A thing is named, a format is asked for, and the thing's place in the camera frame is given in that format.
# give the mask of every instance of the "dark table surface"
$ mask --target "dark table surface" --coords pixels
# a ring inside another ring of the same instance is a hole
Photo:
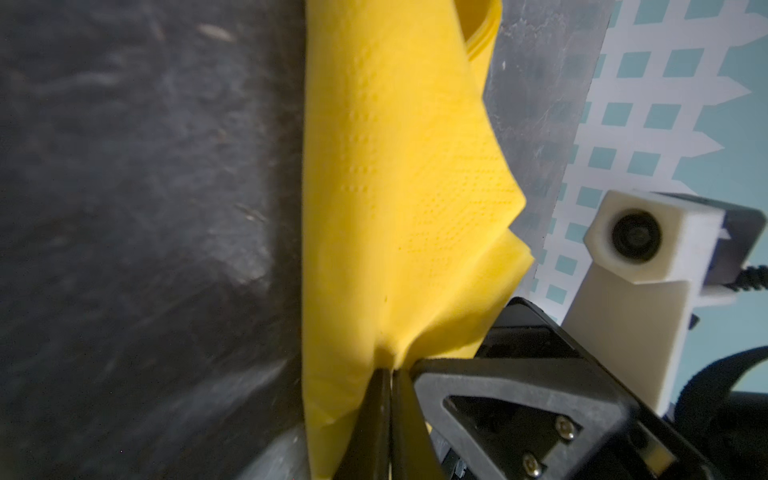
[[[537,253],[613,2],[505,4]],[[0,38],[0,477],[307,478],[303,3],[0,0]]]

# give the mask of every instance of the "black cable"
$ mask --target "black cable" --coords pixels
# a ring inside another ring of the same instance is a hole
[[[736,281],[726,286],[734,292],[768,289],[768,266],[749,266],[741,270]]]

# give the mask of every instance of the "metal screw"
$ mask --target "metal screw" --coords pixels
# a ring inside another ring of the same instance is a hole
[[[563,440],[573,440],[576,438],[576,427],[568,417],[558,415],[554,420],[554,429],[558,431],[558,435]]]
[[[523,469],[531,478],[541,477],[541,465],[538,463],[536,457],[530,453],[523,454]]]

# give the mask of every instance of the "yellow paper towel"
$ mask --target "yellow paper towel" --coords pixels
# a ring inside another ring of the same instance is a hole
[[[314,478],[371,372],[470,357],[532,258],[482,103],[500,0],[308,0],[303,400]]]

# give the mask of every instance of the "yellow napkin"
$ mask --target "yellow napkin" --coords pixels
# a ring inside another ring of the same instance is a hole
[[[308,0],[303,400],[314,478],[371,372],[470,357],[530,267],[482,103],[500,0]]]

